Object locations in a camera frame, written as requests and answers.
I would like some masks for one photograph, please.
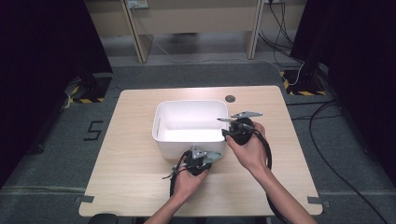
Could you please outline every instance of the cable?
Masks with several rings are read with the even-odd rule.
[[[373,211],[378,215],[379,218],[381,218],[381,220],[388,224],[388,222],[384,219],[384,217],[382,217],[382,215],[375,209],[375,207],[357,190],[355,189],[345,178],[343,178],[340,174],[338,174],[338,172],[330,165],[330,163],[326,160],[326,158],[323,156],[322,152],[319,150],[318,145],[315,141],[314,135],[312,133],[312,122],[315,118],[315,115],[317,115],[320,111],[322,111],[324,108],[326,108],[328,106],[328,104],[335,102],[335,100],[330,100],[328,103],[323,104],[322,106],[320,106],[315,112],[314,114],[311,116],[311,119],[309,120],[309,136],[312,140],[312,143],[314,144],[315,149],[317,150],[319,156],[322,158],[322,160],[327,164],[327,166],[332,170],[332,172],[338,176],[338,178],[340,178],[345,184],[347,184],[353,191],[355,191],[355,193],[357,193],[372,209]]]

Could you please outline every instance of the small round object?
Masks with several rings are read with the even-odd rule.
[[[228,103],[233,103],[235,102],[235,97],[233,95],[227,95],[225,97],[225,101],[227,101]]]

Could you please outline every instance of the right hand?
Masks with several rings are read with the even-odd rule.
[[[264,127],[253,121],[254,129],[259,131],[265,138]],[[251,173],[265,169],[267,156],[262,142],[256,135],[252,135],[249,141],[243,146],[239,146],[230,135],[227,135],[228,146],[233,150],[241,165]]]

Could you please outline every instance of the hand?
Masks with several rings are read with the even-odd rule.
[[[259,131],[265,138],[264,127],[260,123],[254,121],[253,125],[254,129]],[[253,134],[249,141],[243,146],[236,144],[231,136],[227,135],[227,143],[242,166],[248,169],[251,173],[267,167],[267,156],[265,154],[264,146],[256,135]]]
[[[180,167],[178,169],[179,173],[176,178],[174,195],[175,197],[180,197],[183,202],[186,202],[190,196],[198,190],[198,187],[207,177],[208,170],[205,170],[195,176],[190,174],[187,170],[183,171],[184,169],[186,168]]]

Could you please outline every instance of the white plastic bin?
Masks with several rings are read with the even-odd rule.
[[[227,118],[222,101],[166,101],[157,107],[152,136],[166,159],[179,159],[191,146],[223,154],[228,123],[217,119]]]

